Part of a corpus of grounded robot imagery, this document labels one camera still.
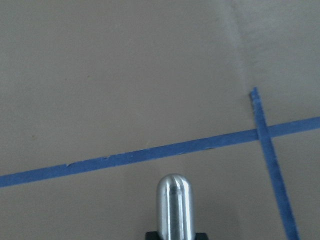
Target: beige floor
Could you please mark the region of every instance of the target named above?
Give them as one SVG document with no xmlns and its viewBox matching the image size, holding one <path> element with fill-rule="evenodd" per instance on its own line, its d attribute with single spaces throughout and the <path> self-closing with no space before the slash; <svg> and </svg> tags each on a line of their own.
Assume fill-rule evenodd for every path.
<svg viewBox="0 0 320 240">
<path fill-rule="evenodd" d="M 0 175 L 320 116 L 320 2 L 0 2 Z M 320 130 L 274 139 L 320 236 Z M 258 142 L 0 189 L 3 240 L 143 239 L 172 172 L 212 240 L 285 239 Z"/>
</svg>

